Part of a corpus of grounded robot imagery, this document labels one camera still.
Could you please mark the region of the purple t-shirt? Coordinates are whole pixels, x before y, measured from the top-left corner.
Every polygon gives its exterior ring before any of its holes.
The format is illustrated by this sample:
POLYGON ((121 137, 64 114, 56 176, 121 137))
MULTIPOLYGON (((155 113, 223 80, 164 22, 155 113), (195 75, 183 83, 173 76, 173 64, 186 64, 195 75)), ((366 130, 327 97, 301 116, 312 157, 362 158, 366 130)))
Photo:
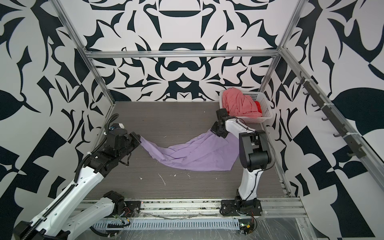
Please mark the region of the purple t-shirt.
POLYGON ((167 167, 196 172, 230 171, 239 156, 239 139, 231 133, 222 138, 208 131, 187 143, 168 148, 141 137, 141 146, 167 167))

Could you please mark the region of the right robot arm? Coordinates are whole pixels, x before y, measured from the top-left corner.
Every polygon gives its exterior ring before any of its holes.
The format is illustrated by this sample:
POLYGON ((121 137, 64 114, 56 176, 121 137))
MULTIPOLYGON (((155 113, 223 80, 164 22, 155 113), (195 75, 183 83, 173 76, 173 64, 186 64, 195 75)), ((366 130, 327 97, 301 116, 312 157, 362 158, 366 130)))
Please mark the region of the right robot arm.
POLYGON ((268 165, 273 166, 273 155, 267 134, 247 126, 241 119, 229 115, 226 109, 216 111, 217 121, 211 131, 218 137, 234 135, 239 142, 239 157, 244 168, 242 181, 238 188, 238 202, 244 203, 257 198, 260 178, 268 165))

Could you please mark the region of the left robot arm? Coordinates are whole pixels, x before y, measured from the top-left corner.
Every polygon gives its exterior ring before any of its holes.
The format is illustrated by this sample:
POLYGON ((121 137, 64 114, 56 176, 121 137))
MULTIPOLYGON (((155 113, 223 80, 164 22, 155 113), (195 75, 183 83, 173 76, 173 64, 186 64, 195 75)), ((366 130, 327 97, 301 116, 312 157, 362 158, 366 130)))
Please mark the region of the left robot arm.
POLYGON ((79 163, 74 180, 31 221, 21 221, 14 230, 16 240, 73 240, 99 220, 124 212, 125 198, 115 191, 103 195, 94 205, 76 216, 71 214, 124 157, 141 144, 141 136, 113 124, 102 142, 79 163))

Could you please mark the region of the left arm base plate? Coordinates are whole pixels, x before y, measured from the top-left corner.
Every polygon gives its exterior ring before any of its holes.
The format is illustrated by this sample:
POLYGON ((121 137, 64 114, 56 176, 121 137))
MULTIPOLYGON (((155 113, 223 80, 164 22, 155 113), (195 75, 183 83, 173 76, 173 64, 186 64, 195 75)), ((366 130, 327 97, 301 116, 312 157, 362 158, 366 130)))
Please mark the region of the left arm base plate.
POLYGON ((124 201, 121 217, 134 218, 141 212, 142 201, 124 201))

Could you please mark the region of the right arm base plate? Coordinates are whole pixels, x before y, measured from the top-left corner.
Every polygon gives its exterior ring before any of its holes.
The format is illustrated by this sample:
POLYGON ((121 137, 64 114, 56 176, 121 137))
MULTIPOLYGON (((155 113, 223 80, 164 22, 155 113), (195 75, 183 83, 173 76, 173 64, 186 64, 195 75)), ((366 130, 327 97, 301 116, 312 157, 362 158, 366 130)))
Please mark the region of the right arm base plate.
POLYGON ((243 201, 240 198, 221 200, 220 214, 223 216, 261 216, 262 212, 261 202, 258 199, 249 201, 243 201))

